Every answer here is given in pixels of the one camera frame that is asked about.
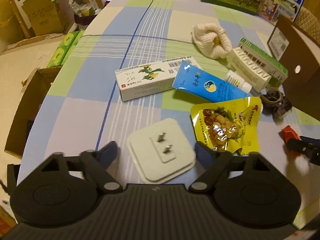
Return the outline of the cream knitted cloth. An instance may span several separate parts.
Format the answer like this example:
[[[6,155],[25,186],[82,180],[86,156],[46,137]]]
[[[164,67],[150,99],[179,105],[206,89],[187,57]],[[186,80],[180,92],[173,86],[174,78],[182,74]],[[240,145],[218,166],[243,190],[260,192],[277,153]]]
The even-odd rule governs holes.
[[[194,25],[191,35],[199,51],[210,59],[225,59],[233,48],[225,29],[215,23]]]

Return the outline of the dark tray with items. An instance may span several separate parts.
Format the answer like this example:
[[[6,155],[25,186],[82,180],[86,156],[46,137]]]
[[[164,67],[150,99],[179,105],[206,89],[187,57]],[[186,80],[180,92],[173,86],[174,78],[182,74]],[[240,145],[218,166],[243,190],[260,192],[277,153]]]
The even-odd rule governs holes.
[[[68,4],[74,13],[75,22],[80,25],[89,25],[101,11],[98,4],[92,1],[68,0]]]

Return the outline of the red small object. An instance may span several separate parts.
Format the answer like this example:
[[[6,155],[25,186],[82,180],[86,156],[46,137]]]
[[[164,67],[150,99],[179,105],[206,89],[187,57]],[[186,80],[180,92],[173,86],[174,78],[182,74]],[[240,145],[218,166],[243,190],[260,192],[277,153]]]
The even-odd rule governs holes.
[[[290,125],[287,125],[286,127],[284,127],[279,132],[279,135],[285,143],[287,143],[290,139],[301,140],[300,136],[295,132],[294,129],[291,128]]]

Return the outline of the green tissue packs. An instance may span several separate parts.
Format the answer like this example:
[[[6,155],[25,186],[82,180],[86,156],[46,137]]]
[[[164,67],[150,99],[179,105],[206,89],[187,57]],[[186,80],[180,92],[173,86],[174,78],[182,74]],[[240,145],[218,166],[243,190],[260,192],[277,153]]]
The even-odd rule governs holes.
[[[67,33],[57,47],[56,51],[53,53],[53,56],[51,57],[47,68],[63,66],[69,55],[79,43],[80,38],[82,37],[84,32],[84,30],[77,30],[71,33]]]

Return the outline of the green white medicine box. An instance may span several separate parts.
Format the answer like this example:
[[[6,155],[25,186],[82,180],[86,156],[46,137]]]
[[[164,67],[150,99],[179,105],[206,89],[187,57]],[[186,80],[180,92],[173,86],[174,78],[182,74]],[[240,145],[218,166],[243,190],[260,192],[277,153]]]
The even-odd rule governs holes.
[[[272,76],[269,87],[279,88],[288,78],[289,72],[281,63],[249,40],[242,38],[238,46],[257,66]]]

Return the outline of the checkered bed sheet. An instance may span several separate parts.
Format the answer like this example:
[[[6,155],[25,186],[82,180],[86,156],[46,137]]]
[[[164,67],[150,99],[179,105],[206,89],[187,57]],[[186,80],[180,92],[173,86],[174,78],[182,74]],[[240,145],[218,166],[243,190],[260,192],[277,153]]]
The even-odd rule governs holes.
[[[76,155],[113,140],[120,154],[110,174],[123,184],[139,183],[127,137],[167,118],[195,144],[190,110],[203,99],[165,90],[177,65],[164,69],[157,62],[192,56],[204,71],[224,78],[227,62],[203,56],[193,44],[192,27],[203,23],[225,29],[233,46],[245,38],[263,50],[273,30],[257,16],[199,0],[112,0],[49,89],[24,149],[19,180],[54,152]]]

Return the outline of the blue cream tube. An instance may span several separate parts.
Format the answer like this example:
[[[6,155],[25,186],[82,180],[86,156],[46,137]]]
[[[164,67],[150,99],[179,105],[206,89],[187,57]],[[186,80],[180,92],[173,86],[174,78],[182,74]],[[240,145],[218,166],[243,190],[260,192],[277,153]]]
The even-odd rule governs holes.
[[[172,87],[194,94],[211,102],[224,102],[247,98],[250,95],[231,83],[182,61]]]

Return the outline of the white square plug adapter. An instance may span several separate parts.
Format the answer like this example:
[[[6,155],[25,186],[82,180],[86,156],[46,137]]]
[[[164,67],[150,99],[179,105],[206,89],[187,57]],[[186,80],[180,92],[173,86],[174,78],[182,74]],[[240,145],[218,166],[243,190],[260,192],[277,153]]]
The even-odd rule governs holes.
[[[126,145],[146,184],[163,184],[196,164],[192,145],[172,118],[134,131],[127,137]]]

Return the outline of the yellow snack packet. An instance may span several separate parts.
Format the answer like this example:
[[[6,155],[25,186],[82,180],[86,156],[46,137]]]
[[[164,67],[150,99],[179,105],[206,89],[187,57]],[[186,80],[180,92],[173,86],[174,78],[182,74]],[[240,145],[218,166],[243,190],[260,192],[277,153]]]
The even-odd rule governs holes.
[[[256,96],[194,105],[190,114],[196,140],[214,151],[238,155],[258,152],[257,128],[262,106]]]

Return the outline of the small white bottle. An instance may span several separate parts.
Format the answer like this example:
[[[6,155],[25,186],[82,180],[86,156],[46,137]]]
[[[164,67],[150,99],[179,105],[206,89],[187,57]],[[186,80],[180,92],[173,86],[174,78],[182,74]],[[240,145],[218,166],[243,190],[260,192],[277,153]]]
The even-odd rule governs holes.
[[[252,86],[247,83],[241,76],[233,72],[232,70],[229,70],[227,75],[225,76],[224,80],[238,89],[244,91],[245,93],[250,93]]]

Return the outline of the white vial tray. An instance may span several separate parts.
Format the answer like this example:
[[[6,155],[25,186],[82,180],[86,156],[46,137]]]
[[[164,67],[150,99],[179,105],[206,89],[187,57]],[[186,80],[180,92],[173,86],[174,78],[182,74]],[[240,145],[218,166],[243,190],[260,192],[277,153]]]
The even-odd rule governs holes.
[[[258,93],[268,85],[271,79],[271,75],[259,67],[240,47],[230,51],[227,61],[235,72]]]

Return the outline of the brown white storage box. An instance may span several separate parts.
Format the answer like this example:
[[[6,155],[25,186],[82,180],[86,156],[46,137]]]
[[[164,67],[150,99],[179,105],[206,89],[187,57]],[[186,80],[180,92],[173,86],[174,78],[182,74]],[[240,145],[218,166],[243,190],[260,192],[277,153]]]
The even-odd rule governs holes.
[[[294,107],[319,119],[319,44],[305,31],[280,16],[268,47],[289,72],[284,81],[285,95]]]

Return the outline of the dark velvet scrunchie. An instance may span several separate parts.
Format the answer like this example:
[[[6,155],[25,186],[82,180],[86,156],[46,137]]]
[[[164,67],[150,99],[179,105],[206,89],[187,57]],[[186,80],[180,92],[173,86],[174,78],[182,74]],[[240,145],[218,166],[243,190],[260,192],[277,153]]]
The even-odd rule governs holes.
[[[282,119],[292,109],[292,103],[278,89],[269,88],[265,94],[260,95],[263,106],[274,118]]]

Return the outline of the open cardboard box on floor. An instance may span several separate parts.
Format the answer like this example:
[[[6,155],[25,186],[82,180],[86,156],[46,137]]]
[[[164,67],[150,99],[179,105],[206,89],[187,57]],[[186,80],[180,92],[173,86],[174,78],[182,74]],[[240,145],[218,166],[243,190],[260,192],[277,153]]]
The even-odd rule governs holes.
[[[4,151],[21,157],[37,113],[61,67],[36,68],[22,82]]]

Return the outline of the white medicine box with birds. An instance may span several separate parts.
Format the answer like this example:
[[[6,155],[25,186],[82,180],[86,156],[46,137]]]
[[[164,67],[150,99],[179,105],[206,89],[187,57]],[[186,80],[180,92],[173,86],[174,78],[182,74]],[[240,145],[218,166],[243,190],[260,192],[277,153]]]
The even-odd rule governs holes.
[[[122,101],[172,89],[182,61],[201,68],[192,56],[183,56],[116,70],[116,81]]]

